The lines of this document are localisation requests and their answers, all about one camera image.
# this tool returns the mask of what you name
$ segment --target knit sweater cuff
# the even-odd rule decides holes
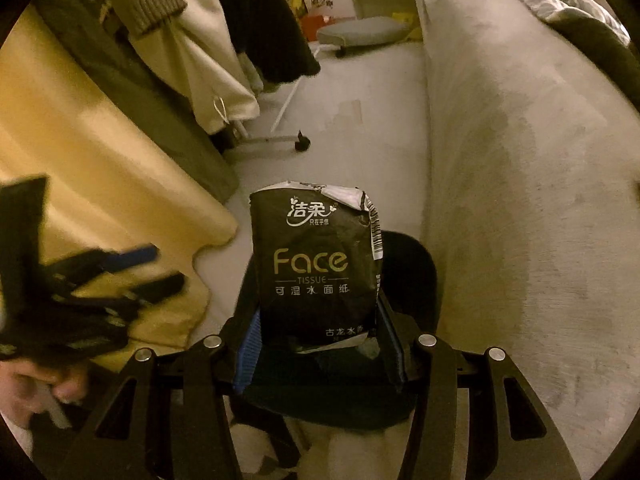
[[[123,12],[120,19],[134,38],[139,38],[155,28],[164,20],[180,14],[187,7],[184,0],[138,0]]]

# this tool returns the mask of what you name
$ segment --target caster wheel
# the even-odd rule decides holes
[[[298,140],[296,141],[296,151],[306,152],[311,146],[311,141],[308,137],[305,137],[302,132],[298,132]]]

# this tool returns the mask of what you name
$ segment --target yellow curtain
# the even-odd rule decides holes
[[[236,221],[113,105],[31,8],[0,49],[0,145],[2,182],[50,177],[44,260],[89,247],[160,249],[157,262],[104,276],[87,294],[172,270],[188,277],[184,294],[143,311],[130,348],[96,361],[118,370],[136,348],[185,348],[209,299],[193,255],[226,244]]]

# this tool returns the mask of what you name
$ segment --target floor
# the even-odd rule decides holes
[[[318,54],[322,70],[303,80],[274,133],[311,139],[308,152],[292,142],[246,144],[226,153],[240,177],[226,204],[239,223],[226,247],[196,259],[212,290],[209,309],[192,342],[217,333],[232,315],[252,251],[249,195],[284,180],[359,187],[380,214],[383,229],[420,235],[427,190],[426,79],[422,43],[401,43],[337,59]],[[261,115],[245,126],[266,136],[290,93],[286,85],[263,94]]]

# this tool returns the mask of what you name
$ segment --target red object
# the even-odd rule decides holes
[[[302,24],[302,33],[305,35],[307,41],[316,41],[318,36],[318,29],[324,27],[325,25],[331,25],[335,23],[333,18],[328,16],[304,16],[300,19],[300,23]]]

